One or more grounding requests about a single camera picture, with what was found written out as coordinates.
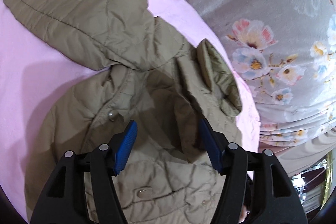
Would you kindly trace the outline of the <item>person's right hand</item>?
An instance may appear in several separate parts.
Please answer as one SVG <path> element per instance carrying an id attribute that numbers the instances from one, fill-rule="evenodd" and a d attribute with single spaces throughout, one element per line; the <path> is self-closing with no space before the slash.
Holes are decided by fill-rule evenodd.
<path id="1" fill-rule="evenodd" d="M 240 212 L 239 223 L 244 222 L 249 213 L 250 213 L 249 208 L 243 205 Z"/>

